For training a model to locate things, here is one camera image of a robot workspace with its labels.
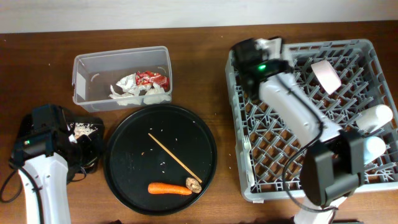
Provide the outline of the pink small bowl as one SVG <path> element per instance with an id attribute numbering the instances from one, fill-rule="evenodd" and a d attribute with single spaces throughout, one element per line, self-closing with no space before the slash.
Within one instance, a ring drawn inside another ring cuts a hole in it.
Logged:
<path id="1" fill-rule="evenodd" d="M 341 80 L 329 61 L 322 60 L 313 63 L 311 68 L 321 86 L 329 95 L 339 89 Z"/>

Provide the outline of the wooden chopstick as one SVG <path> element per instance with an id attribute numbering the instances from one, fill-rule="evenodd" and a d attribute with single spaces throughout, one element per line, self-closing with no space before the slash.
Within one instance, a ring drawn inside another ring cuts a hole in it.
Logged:
<path id="1" fill-rule="evenodd" d="M 151 133 L 148 135 L 168 154 L 170 155 L 178 164 L 180 164 L 192 177 L 194 177 L 200 184 L 203 181 L 194 173 L 192 172 L 179 158 L 177 158 L 170 150 L 168 150 L 159 140 L 157 140 Z"/>

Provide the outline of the orange carrot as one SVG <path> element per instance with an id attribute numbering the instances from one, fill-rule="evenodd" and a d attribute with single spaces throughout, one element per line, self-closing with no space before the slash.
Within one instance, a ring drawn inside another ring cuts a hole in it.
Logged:
<path id="1" fill-rule="evenodd" d="M 165 184 L 154 182 L 148 185 L 147 188 L 150 194 L 177 194 L 177 195 L 191 195 L 192 191 L 186 187 L 179 185 Z"/>

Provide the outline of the white plastic fork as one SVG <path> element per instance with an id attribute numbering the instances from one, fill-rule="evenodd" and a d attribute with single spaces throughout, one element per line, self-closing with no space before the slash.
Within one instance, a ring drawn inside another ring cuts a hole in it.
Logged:
<path id="1" fill-rule="evenodd" d="M 250 158 L 251 142 L 248 135 L 244 136 L 243 146 L 244 146 L 244 155 L 246 156 L 246 175 L 248 178 L 248 182 L 250 183 L 250 186 L 253 187 L 255 186 L 255 178 L 251 165 L 251 158 Z"/>

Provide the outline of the red snack wrapper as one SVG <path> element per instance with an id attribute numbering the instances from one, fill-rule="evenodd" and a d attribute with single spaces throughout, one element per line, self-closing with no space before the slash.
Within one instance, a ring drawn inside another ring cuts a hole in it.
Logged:
<path id="1" fill-rule="evenodd" d="M 153 85 L 154 83 L 162 87 L 165 91 L 170 89 L 170 79 L 166 76 L 150 71 L 136 73 L 137 86 Z"/>

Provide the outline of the brown shiitake mushroom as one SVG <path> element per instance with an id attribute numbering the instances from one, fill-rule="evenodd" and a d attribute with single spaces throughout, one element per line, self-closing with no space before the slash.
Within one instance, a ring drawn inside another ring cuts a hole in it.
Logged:
<path id="1" fill-rule="evenodd" d="M 202 190 L 201 185 L 199 181 L 197 181 L 195 178 L 187 177 L 185 181 L 186 187 L 191 190 L 192 192 L 199 194 Z"/>

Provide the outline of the white cup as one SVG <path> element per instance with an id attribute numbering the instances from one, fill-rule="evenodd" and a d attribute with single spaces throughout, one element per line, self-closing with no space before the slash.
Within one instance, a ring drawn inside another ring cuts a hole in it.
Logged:
<path id="1" fill-rule="evenodd" d="M 372 133 L 391 121 L 393 112 L 386 105 L 376 105 L 360 112 L 360 117 L 356 120 L 359 129 Z"/>

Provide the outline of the light blue cup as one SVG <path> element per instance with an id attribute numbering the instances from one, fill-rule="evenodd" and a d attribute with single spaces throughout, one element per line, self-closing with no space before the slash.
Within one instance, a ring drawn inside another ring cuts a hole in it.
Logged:
<path id="1" fill-rule="evenodd" d="M 364 140 L 364 165 L 369 164 L 386 151 L 386 143 L 379 137 L 371 136 Z"/>

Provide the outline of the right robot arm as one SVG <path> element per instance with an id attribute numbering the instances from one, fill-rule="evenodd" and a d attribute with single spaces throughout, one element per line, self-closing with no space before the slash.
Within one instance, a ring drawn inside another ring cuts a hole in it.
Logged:
<path id="1" fill-rule="evenodd" d="M 297 85 L 290 52 L 281 38 L 263 43 L 246 39 L 231 48 L 233 66 L 248 97 L 275 110 L 296 135 L 301 148 L 282 169 L 282 187 L 288 168 L 304 155 L 300 184 L 303 202 L 294 223 L 332 223 L 338 207 L 364 184 L 364 138 L 325 116 Z"/>

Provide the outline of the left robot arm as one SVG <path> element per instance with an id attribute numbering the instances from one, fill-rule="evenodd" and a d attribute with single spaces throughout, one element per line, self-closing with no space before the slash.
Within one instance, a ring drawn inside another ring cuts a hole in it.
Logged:
<path id="1" fill-rule="evenodd" d="M 98 168 L 105 152 L 104 123 L 43 105 L 24 116 L 9 165 L 25 195 L 28 223 L 70 223 L 67 185 Z"/>

